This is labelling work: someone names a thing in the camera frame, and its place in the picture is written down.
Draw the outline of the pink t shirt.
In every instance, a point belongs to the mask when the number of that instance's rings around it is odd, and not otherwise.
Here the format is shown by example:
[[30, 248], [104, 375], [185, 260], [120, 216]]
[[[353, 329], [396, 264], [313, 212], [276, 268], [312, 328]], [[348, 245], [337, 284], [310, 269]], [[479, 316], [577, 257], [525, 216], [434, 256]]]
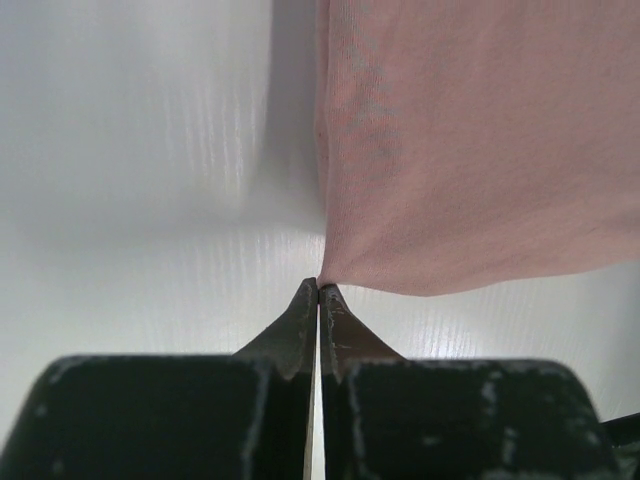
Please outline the pink t shirt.
[[635, 1], [320, 1], [319, 283], [431, 296], [639, 256]]

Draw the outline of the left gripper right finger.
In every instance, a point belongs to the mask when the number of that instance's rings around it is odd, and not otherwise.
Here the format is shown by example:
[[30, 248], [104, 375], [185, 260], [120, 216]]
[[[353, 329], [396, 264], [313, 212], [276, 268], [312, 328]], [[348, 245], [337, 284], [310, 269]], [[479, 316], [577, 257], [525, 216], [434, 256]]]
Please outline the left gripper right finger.
[[619, 479], [590, 398], [562, 364], [408, 360], [340, 290], [319, 293], [329, 479]]

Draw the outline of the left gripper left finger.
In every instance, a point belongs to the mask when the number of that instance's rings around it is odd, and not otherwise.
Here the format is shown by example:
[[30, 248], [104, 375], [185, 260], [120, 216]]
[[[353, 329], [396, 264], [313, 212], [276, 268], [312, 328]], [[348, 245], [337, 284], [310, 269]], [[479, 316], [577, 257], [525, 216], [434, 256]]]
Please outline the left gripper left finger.
[[5, 479], [307, 479], [318, 289], [230, 355], [75, 355], [35, 381]]

